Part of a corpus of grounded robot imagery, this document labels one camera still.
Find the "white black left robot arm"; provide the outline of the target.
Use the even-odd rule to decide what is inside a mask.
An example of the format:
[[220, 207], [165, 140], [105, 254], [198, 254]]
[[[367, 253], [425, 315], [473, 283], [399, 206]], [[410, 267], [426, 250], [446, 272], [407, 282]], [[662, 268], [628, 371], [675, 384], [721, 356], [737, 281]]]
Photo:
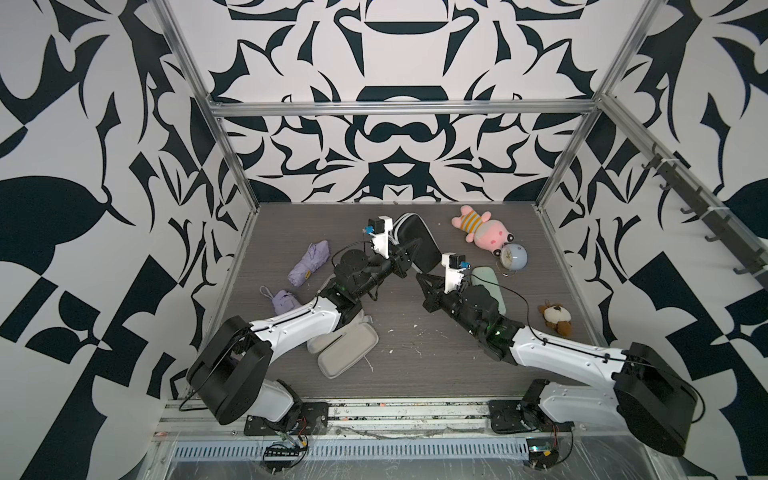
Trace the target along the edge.
[[349, 249], [334, 265], [333, 278], [307, 304], [265, 320], [225, 320], [187, 372], [190, 394], [221, 425], [250, 414], [292, 427], [300, 398], [283, 383], [265, 379], [269, 366], [294, 348], [349, 324], [361, 311], [364, 296], [376, 298], [392, 274], [407, 276], [422, 244], [421, 239], [401, 245], [385, 239], [387, 253], [381, 248], [370, 254]]

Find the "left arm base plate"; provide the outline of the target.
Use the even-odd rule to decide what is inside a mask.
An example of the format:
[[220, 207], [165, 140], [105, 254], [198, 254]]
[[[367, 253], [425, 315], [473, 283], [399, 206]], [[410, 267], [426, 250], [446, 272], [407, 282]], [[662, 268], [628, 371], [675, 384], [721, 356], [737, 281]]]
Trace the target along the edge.
[[309, 435], [323, 433], [327, 429], [329, 407], [327, 402], [304, 402], [293, 406], [277, 422], [247, 415], [243, 434], [245, 436]]

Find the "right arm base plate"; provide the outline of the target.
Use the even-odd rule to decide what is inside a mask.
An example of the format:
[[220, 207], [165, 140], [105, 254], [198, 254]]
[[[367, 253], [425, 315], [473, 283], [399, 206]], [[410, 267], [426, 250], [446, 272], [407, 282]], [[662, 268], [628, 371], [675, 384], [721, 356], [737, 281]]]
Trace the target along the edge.
[[491, 430], [500, 435], [532, 433], [542, 429], [538, 406], [525, 400], [490, 400]]

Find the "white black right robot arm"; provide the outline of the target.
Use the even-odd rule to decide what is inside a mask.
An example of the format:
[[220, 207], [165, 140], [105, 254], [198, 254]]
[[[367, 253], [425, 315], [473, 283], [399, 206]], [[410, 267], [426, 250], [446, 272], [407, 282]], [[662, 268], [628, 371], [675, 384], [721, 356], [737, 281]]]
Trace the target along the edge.
[[588, 422], [625, 427], [646, 446], [669, 456], [685, 453], [694, 414], [704, 406], [698, 391], [651, 347], [587, 345], [511, 320], [482, 285], [448, 287], [444, 278], [419, 274], [428, 312], [442, 311], [496, 361], [537, 368], [577, 381], [548, 383], [535, 406], [556, 423]]

